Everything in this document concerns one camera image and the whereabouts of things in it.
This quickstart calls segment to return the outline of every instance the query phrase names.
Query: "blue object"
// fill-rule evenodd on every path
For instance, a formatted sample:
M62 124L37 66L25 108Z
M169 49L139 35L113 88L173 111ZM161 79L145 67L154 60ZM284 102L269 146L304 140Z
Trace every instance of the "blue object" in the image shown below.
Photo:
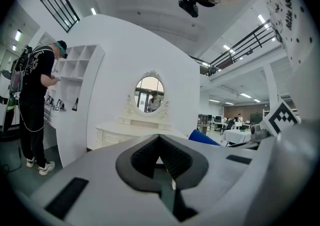
M208 136L206 136L202 132L199 132L198 130L194 130L192 134L190 134L189 140L210 144L210 145L215 145L215 146L220 146L217 142L210 139Z

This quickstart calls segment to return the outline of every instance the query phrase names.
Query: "light fixture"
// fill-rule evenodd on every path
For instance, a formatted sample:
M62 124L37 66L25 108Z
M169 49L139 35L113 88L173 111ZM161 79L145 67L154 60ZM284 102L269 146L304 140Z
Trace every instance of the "light fixture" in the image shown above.
M245 96L246 98L251 98L251 96L247 95L246 93L240 93L240 95Z
M258 16L258 18L260 19L260 21L262 22L262 24L264 24L264 23L266 22L265 19L261 16L261 14ZM269 28L268 24L265 24L264 27L265 27L266 29Z
M94 8L91 8L91 11L92 11L92 14L93 14L93 15L97 14L97 13L96 13L96 10L95 10Z
M19 41L20 36L21 36L21 31L18 29L17 32L16 32L16 34L15 34L15 40L16 40L16 41Z
M227 46L227 45L224 45L223 46L225 49L227 49L227 50L230 50L230 48L229 48L229 46Z

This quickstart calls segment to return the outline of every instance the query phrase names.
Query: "curved white wall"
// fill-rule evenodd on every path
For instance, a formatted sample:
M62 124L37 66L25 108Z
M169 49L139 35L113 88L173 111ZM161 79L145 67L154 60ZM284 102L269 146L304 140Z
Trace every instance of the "curved white wall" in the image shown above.
M96 147L96 125L116 120L127 95L141 76L151 70L164 81L173 127L186 135L196 128L199 65L165 39L132 23L95 15L76 24L65 41L68 46L100 44L105 51L89 104L88 148Z

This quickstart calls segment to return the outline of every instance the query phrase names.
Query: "mirror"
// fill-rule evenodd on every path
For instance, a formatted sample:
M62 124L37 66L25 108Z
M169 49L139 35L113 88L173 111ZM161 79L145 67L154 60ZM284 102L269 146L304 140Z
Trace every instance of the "mirror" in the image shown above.
M164 87L155 77L145 77L140 80L134 92L135 104L145 113L156 111L163 103L164 97Z

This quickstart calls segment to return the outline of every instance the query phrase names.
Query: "white shirt with black dots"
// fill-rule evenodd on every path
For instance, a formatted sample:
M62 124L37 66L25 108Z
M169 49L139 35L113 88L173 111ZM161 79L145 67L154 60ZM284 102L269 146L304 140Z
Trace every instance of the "white shirt with black dots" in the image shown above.
M293 71L319 52L319 32L303 0L265 0L276 39L286 50Z

